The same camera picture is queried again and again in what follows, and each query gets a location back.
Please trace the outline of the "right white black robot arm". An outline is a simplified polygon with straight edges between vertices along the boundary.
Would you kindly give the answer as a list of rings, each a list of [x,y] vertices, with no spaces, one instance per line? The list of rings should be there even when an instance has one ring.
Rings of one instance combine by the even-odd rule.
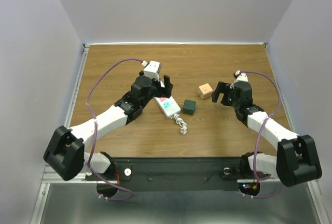
[[[268,116],[254,104],[252,87],[248,82],[220,81],[212,93],[212,101],[234,108],[236,118],[256,131],[275,149],[276,156],[261,152],[248,152],[241,157],[239,173],[251,177],[258,172],[277,177],[286,187],[306,183],[322,177],[322,168],[314,139],[310,135],[296,134]]]

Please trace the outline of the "orange cube plug adapter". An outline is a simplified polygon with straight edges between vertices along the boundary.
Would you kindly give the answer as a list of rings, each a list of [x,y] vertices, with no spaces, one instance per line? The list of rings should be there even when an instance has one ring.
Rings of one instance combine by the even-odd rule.
[[[198,86],[198,96],[204,100],[204,99],[207,99],[208,97],[210,97],[213,93],[213,89],[212,87],[210,86],[209,83],[205,83],[203,85],[200,85]]]

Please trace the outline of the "dark green cube adapter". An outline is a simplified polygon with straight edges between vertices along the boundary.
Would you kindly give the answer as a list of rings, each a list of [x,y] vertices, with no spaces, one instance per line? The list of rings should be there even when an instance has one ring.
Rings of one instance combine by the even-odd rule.
[[[193,116],[196,110],[196,101],[185,99],[182,107],[182,113]]]

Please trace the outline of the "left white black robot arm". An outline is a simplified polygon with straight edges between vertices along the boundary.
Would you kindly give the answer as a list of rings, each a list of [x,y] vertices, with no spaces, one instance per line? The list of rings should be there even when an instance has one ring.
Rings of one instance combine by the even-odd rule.
[[[169,76],[160,80],[140,72],[131,89],[105,112],[71,128],[58,127],[46,148],[44,161],[64,181],[83,171],[96,172],[103,179],[111,179],[115,175],[115,166],[110,156],[101,152],[87,153],[87,148],[94,149],[99,138],[138,118],[153,98],[169,98],[172,89]]]

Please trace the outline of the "white multicolour power strip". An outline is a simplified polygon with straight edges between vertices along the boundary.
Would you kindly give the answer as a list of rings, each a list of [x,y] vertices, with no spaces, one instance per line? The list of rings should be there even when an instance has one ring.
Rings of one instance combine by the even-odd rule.
[[[181,112],[180,106],[172,96],[170,98],[155,97],[155,101],[167,118],[173,118],[175,114],[179,114]]]

